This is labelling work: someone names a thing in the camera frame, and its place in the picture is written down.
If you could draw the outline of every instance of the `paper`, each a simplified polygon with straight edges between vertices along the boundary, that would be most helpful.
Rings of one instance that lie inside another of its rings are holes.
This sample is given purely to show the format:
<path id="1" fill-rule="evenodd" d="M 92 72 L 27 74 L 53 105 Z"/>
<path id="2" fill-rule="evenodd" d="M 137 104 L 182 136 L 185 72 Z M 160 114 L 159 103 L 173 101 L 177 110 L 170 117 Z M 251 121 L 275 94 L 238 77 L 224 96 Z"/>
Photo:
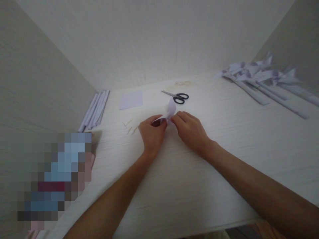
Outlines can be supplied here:
<path id="1" fill-rule="evenodd" d="M 273 93 L 271 93 L 270 91 L 266 90 L 265 88 L 262 88 L 260 85 L 258 85 L 256 83 L 256 81 L 250 79 L 247 81 L 249 84 L 251 84 L 252 86 L 254 86 L 255 88 L 257 88 L 258 90 L 260 90 L 261 92 L 263 92 L 265 95 L 267 95 L 268 97 L 270 97 L 271 99 L 273 99 L 274 101 L 276 101 L 277 103 L 281 104 L 282 106 L 286 107 L 287 109 L 289 109 L 290 111 L 294 112 L 296 115 L 302 117 L 303 119 L 308 119 L 309 116 L 306 115 L 305 113 L 301 112 L 301 111 L 297 111 L 295 110 L 293 107 L 291 107 L 290 105 L 288 105 L 285 101 L 281 100 L 279 97 L 277 97 L 276 95 L 274 95 Z"/>
<path id="2" fill-rule="evenodd" d="M 257 72 L 252 79 L 256 80 L 257 82 L 262 82 L 268 79 L 271 79 L 274 77 L 273 70 L 267 70 L 267 71 L 259 71 Z"/>
<path id="3" fill-rule="evenodd" d="M 273 87 L 269 87 L 267 85 L 265 85 L 264 83 L 262 82 L 257 82 L 256 83 L 260 86 L 262 86 L 263 88 L 265 88 L 266 90 L 270 91 L 271 93 L 273 93 L 274 95 L 278 96 L 279 98 L 281 98 L 282 100 L 289 100 L 288 97 L 286 97 L 285 95 L 277 92 Z"/>
<path id="4" fill-rule="evenodd" d="M 101 101 L 101 104 L 100 104 L 99 108 L 97 109 L 97 112 L 96 112 L 96 115 L 95 115 L 95 118 L 94 118 L 94 125 L 95 126 L 97 126 L 99 124 L 98 123 L 99 121 L 101 122 L 102 111 L 104 110 L 108 95 L 109 95 L 109 91 L 105 91 L 104 95 L 103 95 L 103 99 Z"/>
<path id="5" fill-rule="evenodd" d="M 143 105 L 142 91 L 122 95 L 120 110 Z"/>
<path id="6" fill-rule="evenodd" d="M 92 119 L 93 113 L 94 113 L 94 111 L 95 111 L 96 105 L 97 105 L 97 103 L 98 103 L 98 101 L 99 101 L 99 99 L 100 99 L 100 97 L 101 97 L 101 94 L 102 94 L 102 92 L 100 92 L 100 93 L 98 94 L 98 96 L 97 96 L 97 98 L 96 98 L 96 100 L 95 100 L 95 102 L 94 102 L 94 105 L 93 105 L 93 107 L 92 107 L 92 109 L 91 109 L 91 111 L 90 111 L 90 113 L 89 113 L 89 115 L 88 115 L 88 117 L 87 117 L 87 119 L 86 119 L 86 121 L 85 121 L 85 123 L 84 123 L 85 126 L 88 126 L 88 125 L 89 125 L 89 123 L 90 123 L 90 121 L 91 121 L 91 119 Z"/>
<path id="7" fill-rule="evenodd" d="M 237 70 L 238 68 L 244 68 L 245 62 L 237 62 L 229 65 L 228 71 Z"/>
<path id="8" fill-rule="evenodd" d="M 226 77 L 231 79 L 236 85 L 242 88 L 247 94 L 249 94 L 254 100 L 256 100 L 261 105 L 267 105 L 270 103 L 268 99 L 264 99 L 263 97 L 259 96 L 255 91 L 253 91 L 248 85 L 246 85 L 242 81 L 236 81 L 236 77 L 232 75 L 230 72 L 226 70 L 222 70 L 218 72 L 214 77 Z"/>
<path id="9" fill-rule="evenodd" d="M 176 104 L 174 102 L 173 97 L 170 98 L 169 103 L 168 103 L 168 108 L 167 108 L 167 113 L 159 117 L 158 119 L 154 120 L 153 122 L 157 121 L 160 119 L 160 123 L 162 123 L 163 119 L 170 119 L 176 111 Z"/>
<path id="10" fill-rule="evenodd" d="M 90 120 L 90 122 L 89 122 L 89 124 L 87 126 L 87 129 L 89 129 L 89 130 L 91 130 L 93 128 L 93 126 L 95 126 L 94 125 L 95 116 L 97 114 L 97 111 L 98 111 L 98 109 L 100 107 L 101 102 L 103 101 L 104 96 L 105 96 L 105 91 L 102 92 L 102 94 L 100 95 L 100 98 L 99 98 L 99 100 L 98 100 L 98 102 L 96 104 L 96 107 L 95 107 L 94 112 L 92 114 L 91 120 Z"/>
<path id="11" fill-rule="evenodd" d="M 101 123 L 102 116 L 103 116 L 104 109 L 105 109 L 105 105 L 106 105 L 106 101 L 107 101 L 107 98 L 109 97 L 109 93 L 110 93 L 110 91 L 107 90 L 107 91 L 106 91 L 106 95 L 105 95 L 105 103 L 104 103 L 104 105 L 103 105 L 101 115 L 100 115 L 100 117 L 99 117 L 98 120 L 97 120 L 97 125 L 99 125 L 99 124 Z"/>
<path id="12" fill-rule="evenodd" d="M 291 93 L 303 98 L 304 100 L 316 105 L 319 107 L 319 98 L 311 94 L 310 92 L 306 91 L 305 89 L 301 88 L 300 86 L 296 85 L 287 85 L 284 83 L 278 84 L 281 88 L 290 91 Z"/>
<path id="13" fill-rule="evenodd" d="M 236 76 L 236 81 L 245 81 L 251 78 L 249 71 L 244 72 L 242 75 Z"/>
<path id="14" fill-rule="evenodd" d="M 77 132 L 82 133 L 82 132 L 84 131 L 84 127 L 85 127 L 85 126 L 84 126 L 84 123 L 85 123 L 87 117 L 88 117 L 89 114 L 90 114 L 90 111 L 91 111 L 91 109 L 92 109 L 92 107 L 93 107 L 93 105 L 94 105 L 94 103 L 95 103 L 95 101 L 96 101 L 97 95 L 98 95 L 98 94 L 95 93 L 95 95 L 94 95 L 94 97 L 93 97 L 93 100 L 91 101 L 91 104 L 90 104 L 90 106 L 89 106 L 89 109 L 87 110 L 87 112 L 86 112 L 86 114 L 85 114 L 85 116 L 84 116 L 84 119 L 83 119 L 83 121 L 82 121 L 82 123 L 81 123 L 79 129 L 77 130 Z"/>
<path id="15" fill-rule="evenodd" d="M 300 81 L 295 77 L 296 69 L 292 69 L 287 73 L 283 74 L 280 71 L 274 71 L 274 78 L 272 79 L 272 84 L 277 85 L 278 83 L 294 84 Z"/>
<path id="16" fill-rule="evenodd" d="M 252 65 L 245 66 L 245 69 L 248 70 L 251 75 L 255 75 L 257 72 L 261 70 L 259 66 L 252 66 Z"/>

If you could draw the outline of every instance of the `paper scrap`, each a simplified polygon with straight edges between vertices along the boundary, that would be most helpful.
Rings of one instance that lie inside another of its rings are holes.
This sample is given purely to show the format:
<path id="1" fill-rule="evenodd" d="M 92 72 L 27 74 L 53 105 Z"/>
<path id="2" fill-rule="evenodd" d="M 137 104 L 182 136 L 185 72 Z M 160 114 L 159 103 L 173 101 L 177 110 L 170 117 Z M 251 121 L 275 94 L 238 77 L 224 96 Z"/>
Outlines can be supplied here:
<path id="1" fill-rule="evenodd" d="M 142 91 L 122 95 L 120 110 L 143 105 Z"/>
<path id="2" fill-rule="evenodd" d="M 167 113 L 159 117 L 158 119 L 154 120 L 153 122 L 157 121 L 160 119 L 160 123 L 162 124 L 163 119 L 170 119 L 176 111 L 176 104 L 174 102 L 173 97 L 170 98 L 169 103 L 168 103 L 168 108 L 167 108 Z"/>

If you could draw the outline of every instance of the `folded paper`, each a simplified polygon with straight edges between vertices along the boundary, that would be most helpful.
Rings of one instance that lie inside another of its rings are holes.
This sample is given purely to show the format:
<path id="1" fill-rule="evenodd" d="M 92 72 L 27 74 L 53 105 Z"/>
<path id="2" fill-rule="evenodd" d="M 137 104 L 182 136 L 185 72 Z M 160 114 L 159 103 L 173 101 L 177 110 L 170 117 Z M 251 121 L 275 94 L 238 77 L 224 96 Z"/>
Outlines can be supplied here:
<path id="1" fill-rule="evenodd" d="M 173 97 L 171 97 L 168 103 L 167 113 L 162 115 L 158 119 L 154 120 L 153 122 L 159 119 L 160 119 L 160 123 L 162 123 L 163 119 L 169 120 L 175 114 L 175 111 L 176 111 L 176 104 L 174 102 Z"/>

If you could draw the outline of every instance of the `fingers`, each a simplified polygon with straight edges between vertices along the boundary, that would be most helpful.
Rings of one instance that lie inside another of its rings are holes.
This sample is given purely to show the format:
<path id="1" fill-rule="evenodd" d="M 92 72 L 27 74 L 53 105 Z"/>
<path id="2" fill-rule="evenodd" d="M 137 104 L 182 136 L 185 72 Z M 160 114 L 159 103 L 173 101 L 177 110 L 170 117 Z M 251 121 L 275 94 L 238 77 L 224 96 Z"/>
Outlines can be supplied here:
<path id="1" fill-rule="evenodd" d="M 182 111 L 178 111 L 176 113 L 179 117 L 181 117 L 182 120 L 184 120 L 185 122 L 189 121 L 189 116 L 187 114 L 185 114 L 185 112 Z"/>
<path id="2" fill-rule="evenodd" d="M 146 120 L 144 120 L 144 122 L 148 123 L 148 124 L 151 124 L 154 120 L 156 120 L 157 118 L 161 117 L 162 115 L 154 115 L 154 116 L 151 116 L 149 118 L 147 118 Z"/>
<path id="3" fill-rule="evenodd" d="M 185 123 L 184 120 L 179 115 L 173 115 L 171 121 L 176 125 L 177 128 L 183 126 Z"/>
<path id="4" fill-rule="evenodd" d="M 186 112 L 186 111 L 183 111 L 183 113 L 187 114 L 189 117 L 195 119 L 195 120 L 198 120 L 198 118 L 196 118 L 194 115 L 191 115 L 190 113 Z"/>
<path id="5" fill-rule="evenodd" d="M 160 128 L 161 130 L 163 130 L 163 131 L 166 130 L 166 128 L 167 128 L 167 121 L 166 121 L 166 119 L 163 120 L 163 122 L 162 122 L 162 124 L 159 126 L 159 128 Z"/>

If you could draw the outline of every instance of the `tabletop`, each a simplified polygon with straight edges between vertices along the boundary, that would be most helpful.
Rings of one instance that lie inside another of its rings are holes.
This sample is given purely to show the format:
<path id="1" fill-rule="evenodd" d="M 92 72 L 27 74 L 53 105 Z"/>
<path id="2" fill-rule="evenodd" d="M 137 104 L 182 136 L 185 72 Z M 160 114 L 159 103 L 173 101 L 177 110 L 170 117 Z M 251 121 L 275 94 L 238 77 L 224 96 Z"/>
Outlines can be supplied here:
<path id="1" fill-rule="evenodd" d="M 92 181 L 39 238 L 62 238 L 81 214 L 140 156 L 140 121 L 167 111 L 171 93 L 189 99 L 177 110 L 198 117 L 207 135 L 246 163 L 319 204 L 319 108 L 278 88 L 304 120 L 271 100 L 262 106 L 241 88 L 206 73 L 111 91 L 97 143 Z M 143 106 L 119 110 L 121 96 L 142 91 Z M 133 119 L 128 128 L 126 123 Z M 207 162 L 189 150 L 176 128 L 167 128 L 157 159 L 149 168 L 113 238 L 181 238 L 230 228 L 258 219 L 256 212 Z"/>

